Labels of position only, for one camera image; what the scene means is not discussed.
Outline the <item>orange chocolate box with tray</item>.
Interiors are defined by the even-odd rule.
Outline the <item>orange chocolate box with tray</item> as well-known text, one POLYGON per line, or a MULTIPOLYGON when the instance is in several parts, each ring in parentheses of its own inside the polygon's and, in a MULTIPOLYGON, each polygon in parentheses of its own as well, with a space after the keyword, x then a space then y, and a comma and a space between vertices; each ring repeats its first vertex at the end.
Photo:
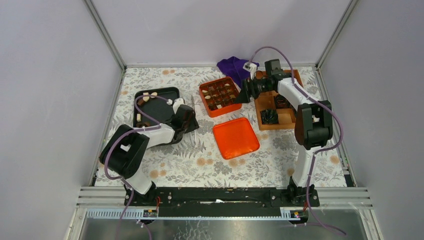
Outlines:
POLYGON ((210 118, 239 110, 242 104, 235 103, 239 92, 232 78, 228 76, 199 86, 199 95, 210 118))

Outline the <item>orange box lid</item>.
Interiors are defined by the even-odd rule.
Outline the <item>orange box lid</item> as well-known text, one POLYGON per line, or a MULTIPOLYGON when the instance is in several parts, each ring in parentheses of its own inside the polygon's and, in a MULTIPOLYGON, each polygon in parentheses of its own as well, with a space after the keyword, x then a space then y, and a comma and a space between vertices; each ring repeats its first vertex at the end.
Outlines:
POLYGON ((245 117, 215 125, 212 132, 221 156, 230 160, 257 151, 259 140, 245 117))

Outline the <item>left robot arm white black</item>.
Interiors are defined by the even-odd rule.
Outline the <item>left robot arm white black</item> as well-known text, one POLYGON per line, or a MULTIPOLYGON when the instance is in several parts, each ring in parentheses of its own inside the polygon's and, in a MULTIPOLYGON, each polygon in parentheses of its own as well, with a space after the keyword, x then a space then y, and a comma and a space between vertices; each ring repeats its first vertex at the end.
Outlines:
POLYGON ((185 134, 199 128, 193 107, 183 98, 175 100, 160 97, 172 108, 170 119, 153 126, 131 127, 122 124, 100 153, 99 161, 110 180, 121 180, 136 192, 136 199, 144 206, 155 200, 154 187, 142 170, 142 160, 147 149, 179 143, 185 134))

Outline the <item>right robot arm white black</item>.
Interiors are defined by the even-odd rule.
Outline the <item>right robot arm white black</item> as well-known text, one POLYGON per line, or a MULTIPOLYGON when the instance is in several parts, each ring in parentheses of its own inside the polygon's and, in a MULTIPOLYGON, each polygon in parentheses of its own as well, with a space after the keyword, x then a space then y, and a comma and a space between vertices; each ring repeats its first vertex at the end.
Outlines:
POLYGON ((312 184, 315 170, 315 154, 327 145, 333 137, 331 103, 318 101, 298 83, 294 72, 285 73, 280 61, 272 59, 265 62, 265 76, 257 78, 257 65, 246 62, 243 69, 250 76, 241 82, 241 90, 235 99, 236 104, 245 104, 251 98, 257 99, 261 93, 275 91, 296 108, 294 125, 295 139, 299 145, 297 166, 290 183, 295 186, 287 191, 287 201, 293 206, 301 205, 312 184))

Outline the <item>purple cloth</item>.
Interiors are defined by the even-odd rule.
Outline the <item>purple cloth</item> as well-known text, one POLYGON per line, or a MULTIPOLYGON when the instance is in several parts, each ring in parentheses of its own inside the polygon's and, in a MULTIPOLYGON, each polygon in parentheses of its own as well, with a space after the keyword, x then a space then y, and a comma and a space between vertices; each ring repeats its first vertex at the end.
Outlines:
POLYGON ((232 56, 227 59, 222 59, 216 64, 216 66, 225 76, 230 77, 241 89, 242 80, 247 79, 250 76, 250 72, 243 69, 243 66, 247 62, 248 60, 246 59, 239 59, 232 56))

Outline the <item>dark rolled tie left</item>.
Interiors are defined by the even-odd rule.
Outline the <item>dark rolled tie left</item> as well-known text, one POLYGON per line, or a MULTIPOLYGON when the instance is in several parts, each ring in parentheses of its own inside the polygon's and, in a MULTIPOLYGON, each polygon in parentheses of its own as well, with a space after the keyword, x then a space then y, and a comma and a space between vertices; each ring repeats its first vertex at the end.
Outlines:
POLYGON ((263 125, 275 125, 279 123, 277 111, 271 108, 260 111, 260 119, 263 125))

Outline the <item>dark rolled tie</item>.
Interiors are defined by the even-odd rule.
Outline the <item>dark rolled tie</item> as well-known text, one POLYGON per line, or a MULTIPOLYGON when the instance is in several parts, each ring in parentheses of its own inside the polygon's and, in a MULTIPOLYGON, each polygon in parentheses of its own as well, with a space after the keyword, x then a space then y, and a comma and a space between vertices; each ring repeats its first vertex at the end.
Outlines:
POLYGON ((260 119, 263 125, 275 125, 279 123, 277 111, 271 108, 260 111, 260 119))
POLYGON ((284 96, 280 94, 274 97, 274 104, 276 109, 292 109, 293 108, 290 102, 284 96))

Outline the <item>wooden compartment organizer box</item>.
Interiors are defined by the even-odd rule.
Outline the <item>wooden compartment organizer box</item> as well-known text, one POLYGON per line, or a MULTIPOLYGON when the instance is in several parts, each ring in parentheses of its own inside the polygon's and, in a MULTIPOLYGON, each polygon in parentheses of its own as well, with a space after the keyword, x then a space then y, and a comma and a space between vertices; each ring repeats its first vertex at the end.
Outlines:
MULTIPOLYGON (((262 70, 258 70, 255 73, 256 79, 268 77, 267 73, 262 70)), ((281 95, 277 90, 263 92, 257 99, 254 99, 255 111, 257 116, 258 128, 260 131, 270 130, 290 130, 295 128, 297 108, 292 104, 292 108, 276 109, 274 97, 281 95), (265 109, 274 109, 278 114, 278 124, 262 124, 260 111, 265 109)))

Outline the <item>dark rolled tie middle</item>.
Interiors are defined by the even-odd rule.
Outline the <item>dark rolled tie middle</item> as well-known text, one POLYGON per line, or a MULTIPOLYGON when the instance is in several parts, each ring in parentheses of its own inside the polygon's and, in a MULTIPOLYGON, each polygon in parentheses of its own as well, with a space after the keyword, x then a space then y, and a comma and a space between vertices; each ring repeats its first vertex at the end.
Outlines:
POLYGON ((274 97, 274 104, 276 109, 292 109, 293 108, 290 102, 284 96, 280 94, 274 97))

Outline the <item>floral patterned table mat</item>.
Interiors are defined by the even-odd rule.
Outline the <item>floral patterned table mat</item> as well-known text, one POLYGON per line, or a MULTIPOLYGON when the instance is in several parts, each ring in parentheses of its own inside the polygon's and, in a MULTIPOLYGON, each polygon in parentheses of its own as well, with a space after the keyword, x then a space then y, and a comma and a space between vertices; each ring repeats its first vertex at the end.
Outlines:
POLYGON ((149 148, 142 160, 143 173, 158 187, 285 187, 297 165, 298 147, 293 130, 258 128, 253 102, 234 112, 211 118, 199 94, 203 83, 222 78, 215 67, 128 68, 124 75, 109 134, 131 125, 135 94, 176 87, 195 108, 199 128, 177 144, 149 148), (213 135, 215 125, 247 118, 256 134, 258 150, 226 160, 213 135))

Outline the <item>black plastic tray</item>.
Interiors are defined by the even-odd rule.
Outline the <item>black plastic tray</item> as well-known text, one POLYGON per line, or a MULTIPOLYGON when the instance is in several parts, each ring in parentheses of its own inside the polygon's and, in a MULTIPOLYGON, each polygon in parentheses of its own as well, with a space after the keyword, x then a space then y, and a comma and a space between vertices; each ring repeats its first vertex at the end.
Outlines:
POLYGON ((175 112, 167 100, 180 98, 176 87, 139 91, 133 102, 132 127, 144 129, 131 134, 133 145, 144 149, 179 143, 187 131, 192 109, 181 105, 175 112))

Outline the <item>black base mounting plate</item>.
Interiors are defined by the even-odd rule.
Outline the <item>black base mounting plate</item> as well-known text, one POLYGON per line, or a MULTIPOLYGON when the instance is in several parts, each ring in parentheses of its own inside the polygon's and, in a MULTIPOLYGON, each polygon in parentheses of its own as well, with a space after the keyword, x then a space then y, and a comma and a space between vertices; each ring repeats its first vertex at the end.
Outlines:
POLYGON ((292 187, 153 187, 146 194, 125 189, 124 204, 152 207, 159 217, 282 217, 283 210, 319 207, 316 189, 309 192, 292 187))

